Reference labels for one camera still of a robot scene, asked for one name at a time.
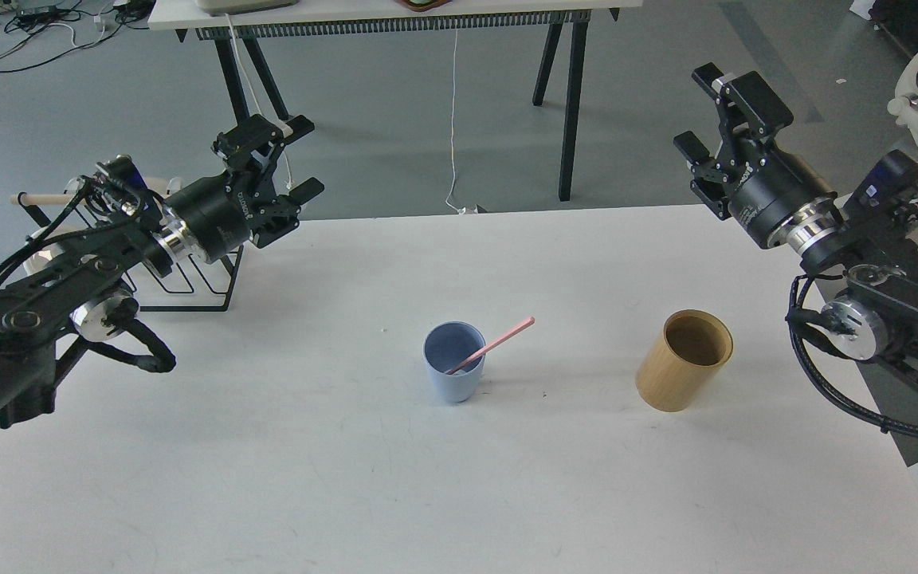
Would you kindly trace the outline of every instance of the light blue plastic cup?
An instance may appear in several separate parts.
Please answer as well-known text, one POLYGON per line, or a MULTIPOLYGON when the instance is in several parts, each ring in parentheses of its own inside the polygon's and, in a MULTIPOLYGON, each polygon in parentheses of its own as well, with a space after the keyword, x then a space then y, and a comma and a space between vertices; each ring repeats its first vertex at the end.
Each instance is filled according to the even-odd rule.
POLYGON ((462 403, 473 396, 484 371, 484 357, 467 364, 455 375, 446 375, 445 372, 451 371, 484 344, 484 335, 477 328, 458 320, 439 324, 427 334, 423 341, 423 363, 427 366, 431 384, 442 399, 449 403, 462 403))

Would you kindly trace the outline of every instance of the table leg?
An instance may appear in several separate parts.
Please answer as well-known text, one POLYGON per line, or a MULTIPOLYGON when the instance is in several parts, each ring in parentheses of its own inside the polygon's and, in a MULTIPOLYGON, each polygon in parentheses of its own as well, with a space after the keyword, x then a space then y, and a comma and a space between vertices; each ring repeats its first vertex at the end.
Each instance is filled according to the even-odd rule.
POLYGON ((562 166, 558 181, 558 200, 572 196, 572 160, 576 152, 576 128, 579 127, 579 92, 583 87, 583 56, 587 51, 587 23, 572 25, 572 49, 569 52, 569 86, 565 98, 565 132, 562 135, 562 166))
POLYGON ((543 57, 540 58, 540 70, 536 74, 536 87, 533 89, 533 105, 543 104, 543 92, 547 90, 547 79, 551 77, 551 65, 555 63, 555 52, 561 36, 561 22, 547 27, 547 40, 543 43, 543 57))
POLYGON ((222 63, 222 75, 226 77, 229 102, 232 102, 236 123, 239 124, 250 117, 250 109, 247 108, 247 96, 243 93, 243 84, 240 82, 240 70, 236 68, 233 44, 230 40, 215 40, 214 48, 218 51, 218 62, 222 63))
POLYGON ((278 91, 278 86, 274 83, 274 77, 271 76, 271 69, 267 65, 265 60, 265 54, 261 52, 261 47, 257 43, 255 37, 244 37, 243 44, 247 47, 247 52, 250 53, 250 59, 254 62, 254 68, 257 69, 257 75, 261 79, 261 83, 265 86, 265 91, 269 100, 271 100, 271 106, 274 108, 274 114, 278 116, 278 120, 289 121, 292 119, 288 115, 288 109, 285 109, 285 102, 281 99, 281 92, 278 91))

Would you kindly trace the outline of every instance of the cylindrical wooden container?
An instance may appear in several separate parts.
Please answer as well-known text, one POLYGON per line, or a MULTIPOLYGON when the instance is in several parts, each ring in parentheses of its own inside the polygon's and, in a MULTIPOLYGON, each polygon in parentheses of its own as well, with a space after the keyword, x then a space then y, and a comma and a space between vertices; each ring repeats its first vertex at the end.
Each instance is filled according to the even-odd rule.
POLYGON ((732 334, 718 317, 702 310, 681 310, 668 317, 653 342, 637 371, 637 389, 659 411, 684 410, 730 356, 732 334))

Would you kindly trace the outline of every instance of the pink straw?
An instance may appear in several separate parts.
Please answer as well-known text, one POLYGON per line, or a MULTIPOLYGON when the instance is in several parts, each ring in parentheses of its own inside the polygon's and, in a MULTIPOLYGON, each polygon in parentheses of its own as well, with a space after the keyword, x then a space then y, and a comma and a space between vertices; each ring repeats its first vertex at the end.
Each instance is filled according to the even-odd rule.
POLYGON ((502 336, 496 338, 494 341, 491 341, 491 342, 489 342, 488 344, 482 346, 482 348, 478 349, 477 352, 474 352, 473 355, 471 355, 471 356, 467 356, 467 357, 466 357, 466 360, 463 360, 462 363, 459 363, 458 366, 456 366, 455 368, 452 368, 451 371, 445 372, 445 374, 446 374, 446 375, 455 375, 455 374, 456 374, 456 371, 460 370, 460 368, 463 368, 463 367, 467 366, 467 364, 473 363, 474 360, 480 359, 482 356, 487 355, 488 350, 491 350, 491 349, 493 349, 493 348, 496 348, 496 346, 498 346, 498 345, 504 343, 505 341, 507 341, 507 340, 513 338, 514 335, 516 335, 517 333, 520 333, 520 331, 522 331, 522 330, 524 330, 525 328, 531 326, 531 324, 533 324, 533 323, 535 323, 535 322, 536 322, 536 319, 533 319, 532 316, 526 317, 526 319, 522 320, 522 321, 520 322, 520 324, 517 324, 517 325, 516 325, 515 327, 513 327, 512 329, 509 329, 504 335, 502 335, 502 336))

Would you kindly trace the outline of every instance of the concrete floor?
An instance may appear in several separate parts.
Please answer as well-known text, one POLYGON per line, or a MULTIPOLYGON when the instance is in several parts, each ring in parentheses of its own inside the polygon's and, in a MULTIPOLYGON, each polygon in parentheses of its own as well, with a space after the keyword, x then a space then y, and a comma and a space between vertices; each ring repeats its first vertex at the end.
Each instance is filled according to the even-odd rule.
MULTIPOLYGON (((84 9, 97 5, 88 0, 84 9)), ((797 117, 781 147, 848 193, 904 135, 885 105, 906 65, 848 8, 845 0, 660 0, 623 10, 619 22, 598 11, 569 203, 557 201, 568 30, 542 108, 529 101, 544 28, 462 30, 457 200, 492 211, 696 202, 671 138, 693 130, 715 142, 713 104, 689 77, 708 61, 726 72, 759 70, 797 117)), ((75 26, 79 42, 96 36, 88 18, 75 26)), ((43 33, 3 68, 62 51, 67 35, 43 33)), ((0 49, 15 41, 0 34, 0 49)), ((452 32, 261 41, 290 112, 317 124, 290 148, 296 179, 314 175, 328 189, 305 218, 451 212, 444 198, 454 41, 452 32)), ((0 76, 0 261, 33 231, 7 195, 59 191, 117 153, 130 154, 145 175, 213 175, 220 163, 210 143, 231 127, 214 48, 192 35, 179 44, 171 32, 125 29, 51 65, 0 76)), ((892 382, 868 379, 875 392, 893 395, 892 382)), ((900 411, 905 402, 895 404, 900 411)))

